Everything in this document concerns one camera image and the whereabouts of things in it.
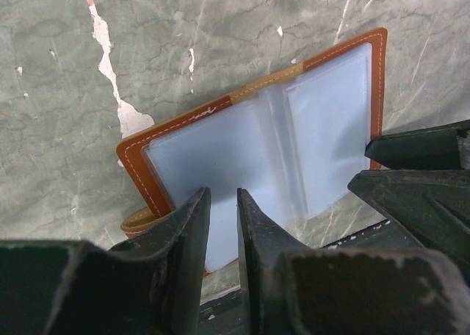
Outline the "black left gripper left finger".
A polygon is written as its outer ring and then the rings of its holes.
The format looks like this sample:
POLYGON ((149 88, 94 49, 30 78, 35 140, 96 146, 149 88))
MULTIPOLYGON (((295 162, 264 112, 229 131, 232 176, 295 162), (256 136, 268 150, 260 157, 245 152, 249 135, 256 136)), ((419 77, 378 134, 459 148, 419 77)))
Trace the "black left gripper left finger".
POLYGON ((195 334, 211 192, 104 250, 87 240, 1 242, 3 334, 195 334))

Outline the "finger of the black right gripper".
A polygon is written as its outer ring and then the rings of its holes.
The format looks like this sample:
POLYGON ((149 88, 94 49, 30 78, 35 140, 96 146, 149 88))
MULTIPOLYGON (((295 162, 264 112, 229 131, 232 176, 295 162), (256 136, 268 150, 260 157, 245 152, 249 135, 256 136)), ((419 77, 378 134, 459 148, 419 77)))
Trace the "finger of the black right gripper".
POLYGON ((375 137, 365 156, 392 170, 468 170, 469 121, 375 137))
POLYGON ((348 189, 426 248, 469 260, 467 170, 363 170, 348 189))

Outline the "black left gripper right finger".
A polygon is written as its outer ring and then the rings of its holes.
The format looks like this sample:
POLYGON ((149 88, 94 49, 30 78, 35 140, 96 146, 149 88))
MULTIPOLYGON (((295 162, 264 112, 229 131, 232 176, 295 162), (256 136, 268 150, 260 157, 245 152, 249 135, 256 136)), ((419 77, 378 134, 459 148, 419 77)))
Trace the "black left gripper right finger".
POLYGON ((237 191, 247 334, 467 334, 469 288, 424 248, 313 249, 237 191))

